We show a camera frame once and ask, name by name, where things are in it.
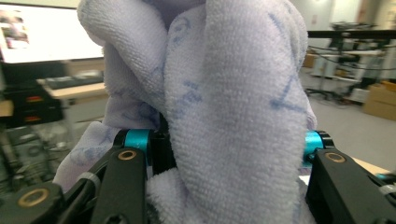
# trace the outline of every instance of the desk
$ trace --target desk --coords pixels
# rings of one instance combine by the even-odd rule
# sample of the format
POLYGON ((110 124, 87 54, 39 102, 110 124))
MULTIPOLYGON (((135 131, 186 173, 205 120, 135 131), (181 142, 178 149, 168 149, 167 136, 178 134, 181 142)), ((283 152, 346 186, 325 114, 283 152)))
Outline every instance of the desk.
POLYGON ((38 80, 51 97, 62 102, 66 128, 73 144, 78 142, 73 124, 104 116, 108 95, 105 84, 97 83, 79 87, 52 90, 44 80, 38 80))
POLYGON ((382 169, 381 167, 372 165, 366 161, 361 161, 358 159, 353 159, 358 165, 360 165, 361 167, 363 167, 364 169, 366 169, 368 172, 372 173, 373 175, 376 174, 385 174, 385 173, 389 173, 388 170, 382 169))

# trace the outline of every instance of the white towel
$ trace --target white towel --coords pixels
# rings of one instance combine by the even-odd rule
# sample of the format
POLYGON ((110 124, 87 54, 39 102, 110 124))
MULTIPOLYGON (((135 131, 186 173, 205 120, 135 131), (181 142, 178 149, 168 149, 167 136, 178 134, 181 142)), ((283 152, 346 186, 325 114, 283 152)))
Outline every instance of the white towel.
POLYGON ((161 112, 177 169, 148 180, 152 223, 312 222, 297 179, 316 119, 289 1, 82 0, 78 17, 105 43, 110 98, 55 183, 70 189, 119 129, 158 128, 161 112))

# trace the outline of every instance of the monitor screen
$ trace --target monitor screen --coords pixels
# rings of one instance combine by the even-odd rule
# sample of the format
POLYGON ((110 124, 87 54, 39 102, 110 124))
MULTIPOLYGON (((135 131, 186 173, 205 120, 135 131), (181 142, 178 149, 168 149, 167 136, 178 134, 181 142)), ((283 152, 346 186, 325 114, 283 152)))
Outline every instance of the monitor screen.
POLYGON ((3 63, 34 63, 103 57, 74 8, 0 5, 3 63))

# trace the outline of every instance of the cable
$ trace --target cable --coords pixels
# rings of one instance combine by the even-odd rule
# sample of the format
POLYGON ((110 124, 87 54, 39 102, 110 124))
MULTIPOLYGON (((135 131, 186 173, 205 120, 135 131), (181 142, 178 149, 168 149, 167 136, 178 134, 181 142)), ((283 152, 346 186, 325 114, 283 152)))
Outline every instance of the cable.
POLYGON ((394 70, 396 70, 396 67, 394 67, 394 68, 359 68, 359 67, 355 67, 355 66, 351 66, 351 65, 347 65, 347 64, 341 64, 341 63, 339 63, 339 62, 330 60, 330 59, 328 59, 327 57, 325 57, 325 56, 323 56, 322 54, 319 54, 319 53, 317 53, 317 52, 315 52, 314 54, 315 54, 315 55, 318 55, 320 58, 323 58, 323 59, 325 59, 325 60, 327 60, 327 61, 329 61, 329 62, 337 63, 337 64, 340 64, 340 65, 343 65, 344 67, 350 67, 350 68, 354 68, 354 69, 361 69, 361 70, 367 70, 367 71, 394 71, 394 70))

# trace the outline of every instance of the gray floor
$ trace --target gray floor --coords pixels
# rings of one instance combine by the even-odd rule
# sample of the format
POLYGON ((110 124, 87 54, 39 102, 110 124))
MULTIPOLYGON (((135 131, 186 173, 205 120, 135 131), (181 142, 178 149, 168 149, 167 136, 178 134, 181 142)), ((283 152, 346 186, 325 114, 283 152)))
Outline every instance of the gray floor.
MULTIPOLYGON (((320 78, 302 69, 304 88, 317 88, 320 78)), ((338 91, 350 85, 325 79, 324 90, 338 91)), ((370 162, 387 170, 396 170, 396 121, 381 119, 362 112, 360 105, 339 105, 319 94, 309 97, 318 119, 318 129, 327 132, 336 147, 351 157, 370 162)))

